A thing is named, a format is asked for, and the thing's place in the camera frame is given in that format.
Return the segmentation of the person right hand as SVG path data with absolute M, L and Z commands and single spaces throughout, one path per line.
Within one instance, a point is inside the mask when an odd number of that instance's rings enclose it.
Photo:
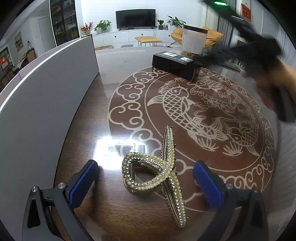
M 269 108 L 275 110 L 275 100 L 271 97 L 269 90 L 272 86 L 285 87 L 295 103 L 295 80 L 296 72 L 292 66 L 280 61 L 280 65 L 254 77 L 256 90 L 262 102 Z

